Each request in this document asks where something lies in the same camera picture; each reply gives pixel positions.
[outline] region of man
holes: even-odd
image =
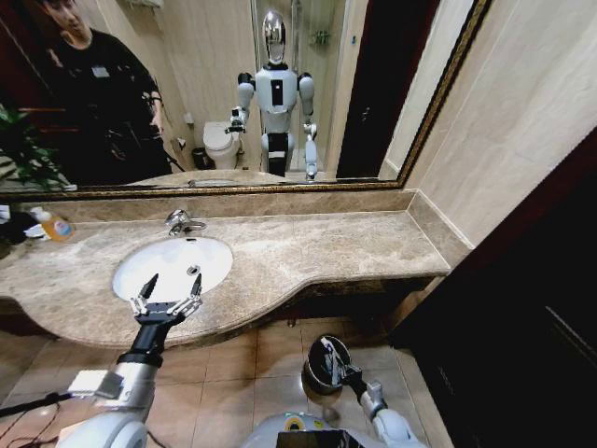
[[[160,92],[147,69],[116,37],[91,29],[76,0],[37,2],[62,37],[49,50],[62,95],[95,142],[87,163],[99,166],[86,183],[130,183],[171,173],[161,139]]]

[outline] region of chrome faucet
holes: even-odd
[[[168,232],[170,236],[178,236],[181,232],[187,234],[191,231],[202,231],[207,227],[204,222],[190,217],[185,210],[174,210],[164,222],[171,227]]]

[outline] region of white sink basin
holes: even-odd
[[[118,266],[112,288],[123,300],[137,297],[156,273],[158,283],[149,301],[180,301],[188,296],[201,268],[201,293],[221,283],[232,267],[229,247],[212,238],[175,238],[146,245]]]

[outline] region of bottle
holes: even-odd
[[[52,215],[42,207],[32,208],[31,213],[39,224],[41,224],[41,227],[44,228],[50,239],[54,241],[66,241],[73,236],[73,225],[69,224],[65,219]]]

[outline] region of humanoid robot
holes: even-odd
[[[305,118],[303,131],[307,134],[305,171],[307,179],[313,180],[317,174],[317,146],[314,141],[317,125],[312,122],[313,79],[306,72],[297,76],[284,63],[286,31],[278,12],[266,14],[263,38],[269,62],[257,72],[255,79],[248,73],[239,74],[239,105],[232,109],[227,133],[245,132],[251,99],[257,92],[257,103],[265,124],[265,133],[261,135],[262,168],[268,173],[284,176],[295,147],[295,137],[289,130],[298,93]]]

